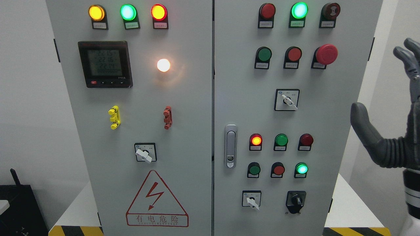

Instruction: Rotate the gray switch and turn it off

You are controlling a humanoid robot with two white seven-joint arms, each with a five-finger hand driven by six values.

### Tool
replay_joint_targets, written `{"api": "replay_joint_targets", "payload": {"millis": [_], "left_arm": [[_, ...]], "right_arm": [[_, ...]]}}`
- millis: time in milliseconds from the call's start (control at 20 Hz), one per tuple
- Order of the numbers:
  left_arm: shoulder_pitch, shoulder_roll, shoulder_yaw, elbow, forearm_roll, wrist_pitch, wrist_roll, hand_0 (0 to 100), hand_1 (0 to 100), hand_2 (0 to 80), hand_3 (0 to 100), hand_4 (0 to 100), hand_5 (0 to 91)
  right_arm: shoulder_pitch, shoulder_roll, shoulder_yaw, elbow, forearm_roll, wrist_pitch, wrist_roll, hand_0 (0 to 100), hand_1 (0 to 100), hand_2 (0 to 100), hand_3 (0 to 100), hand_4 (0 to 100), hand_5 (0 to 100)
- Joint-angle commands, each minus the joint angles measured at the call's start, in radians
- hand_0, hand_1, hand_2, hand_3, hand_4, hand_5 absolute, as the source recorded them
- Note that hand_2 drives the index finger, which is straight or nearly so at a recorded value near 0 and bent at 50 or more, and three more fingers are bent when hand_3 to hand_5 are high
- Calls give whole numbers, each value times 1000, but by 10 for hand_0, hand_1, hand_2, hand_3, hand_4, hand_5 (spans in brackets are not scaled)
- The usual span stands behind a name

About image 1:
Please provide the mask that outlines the gray robotic right hand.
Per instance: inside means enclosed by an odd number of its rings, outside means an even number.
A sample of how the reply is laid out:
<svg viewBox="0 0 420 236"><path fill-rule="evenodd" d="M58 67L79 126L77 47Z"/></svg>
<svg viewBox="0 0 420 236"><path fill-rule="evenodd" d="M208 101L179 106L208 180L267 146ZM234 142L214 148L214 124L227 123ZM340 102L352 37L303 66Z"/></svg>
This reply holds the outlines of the gray robotic right hand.
<svg viewBox="0 0 420 236"><path fill-rule="evenodd" d="M350 122L353 130L362 142L372 161L384 168L404 167L420 170L420 120L419 120L419 42L407 38L405 48L396 46L393 55L404 64L405 72L410 80L409 92L411 108L408 114L407 132L404 137L386 139L369 121L368 111L363 103L351 105Z"/></svg>

